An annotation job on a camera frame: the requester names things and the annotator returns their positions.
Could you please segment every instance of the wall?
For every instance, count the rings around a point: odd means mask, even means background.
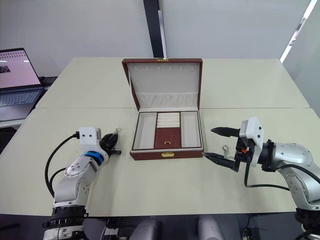
[[[160,0],[167,55],[277,58],[309,0]]]
[[[320,117],[320,2],[315,5],[283,62],[310,107]]]
[[[73,57],[152,57],[142,0],[0,0],[0,49],[24,47],[39,76]]]

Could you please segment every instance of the gold clasp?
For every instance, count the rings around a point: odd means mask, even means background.
[[[163,152],[163,153],[161,153],[161,156],[164,158],[174,157],[175,153],[174,152]]]
[[[169,62],[169,58],[157,58],[158,62]]]

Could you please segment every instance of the open jewelry box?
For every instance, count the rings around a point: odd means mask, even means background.
[[[135,160],[200,158],[200,58],[128,58],[122,65],[138,110]]]

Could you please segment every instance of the white table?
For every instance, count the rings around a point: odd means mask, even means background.
[[[18,129],[19,126],[24,122],[24,119],[17,119],[11,121],[0,121],[0,129],[13,127],[14,129]]]
[[[120,57],[76,57],[37,108],[131,108]],[[308,108],[278,59],[203,59],[201,108]]]
[[[244,164],[238,173],[206,158],[134,161],[131,109],[35,109],[0,155],[0,213],[51,215],[52,197],[44,169],[52,150],[79,127],[95,126],[102,133],[121,128],[117,149],[91,187],[87,208],[91,216],[140,216],[294,211],[289,192],[275,188],[245,188]],[[320,165],[320,119],[310,108],[201,109],[205,151],[222,154],[222,145],[234,155],[236,138],[210,132],[213,127],[239,128],[241,121],[257,116],[264,140],[295,142],[307,147]],[[79,140],[66,143],[55,155],[49,173],[63,168],[82,154]],[[250,184],[285,186],[279,173],[252,168]]]

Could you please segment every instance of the black base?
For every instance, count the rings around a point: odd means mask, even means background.
[[[303,225],[306,231],[320,235],[320,210],[305,210],[296,208],[295,219]]]
[[[84,206],[56,207],[52,211],[52,219],[42,224],[43,228],[61,228],[83,225],[88,216]]]

